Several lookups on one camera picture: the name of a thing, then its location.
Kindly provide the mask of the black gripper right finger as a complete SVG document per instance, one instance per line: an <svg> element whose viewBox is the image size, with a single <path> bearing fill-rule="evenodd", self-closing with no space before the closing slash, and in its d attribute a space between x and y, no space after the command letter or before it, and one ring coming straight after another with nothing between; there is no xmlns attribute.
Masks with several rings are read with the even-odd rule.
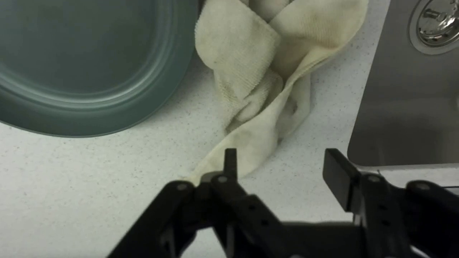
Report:
<svg viewBox="0 0 459 258"><path fill-rule="evenodd" d="M459 258L459 197L451 189L425 179L395 187L339 149L325 152L323 179L364 230L368 258Z"/></svg>

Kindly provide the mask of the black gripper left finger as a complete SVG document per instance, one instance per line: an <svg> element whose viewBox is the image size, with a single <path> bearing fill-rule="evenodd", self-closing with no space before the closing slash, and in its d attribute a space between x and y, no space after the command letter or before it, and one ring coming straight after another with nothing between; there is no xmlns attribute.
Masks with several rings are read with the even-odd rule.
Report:
<svg viewBox="0 0 459 258"><path fill-rule="evenodd" d="M167 184L108 258L181 258L212 228L227 258L288 258L282 222L239 184L239 152L224 152L222 171L199 185Z"/></svg>

